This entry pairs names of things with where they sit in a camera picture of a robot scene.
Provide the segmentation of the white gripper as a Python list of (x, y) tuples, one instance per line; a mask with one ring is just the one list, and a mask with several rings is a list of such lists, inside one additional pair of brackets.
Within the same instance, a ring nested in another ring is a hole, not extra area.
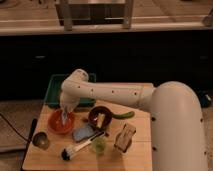
[[(80, 102), (79, 97), (71, 96), (64, 92), (60, 94), (60, 107), (63, 111), (67, 112), (66, 120), (68, 120), (70, 112), (72, 112), (78, 106), (79, 102)], [(62, 112), (61, 117), (62, 117), (62, 124), (65, 124), (64, 112)]]

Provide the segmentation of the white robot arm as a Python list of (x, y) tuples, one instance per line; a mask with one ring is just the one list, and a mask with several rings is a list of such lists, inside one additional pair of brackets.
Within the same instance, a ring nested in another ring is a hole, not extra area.
[(202, 109), (186, 84), (91, 83), (77, 69), (61, 85), (60, 106), (74, 110), (82, 98), (103, 100), (151, 115), (152, 171), (208, 171)]

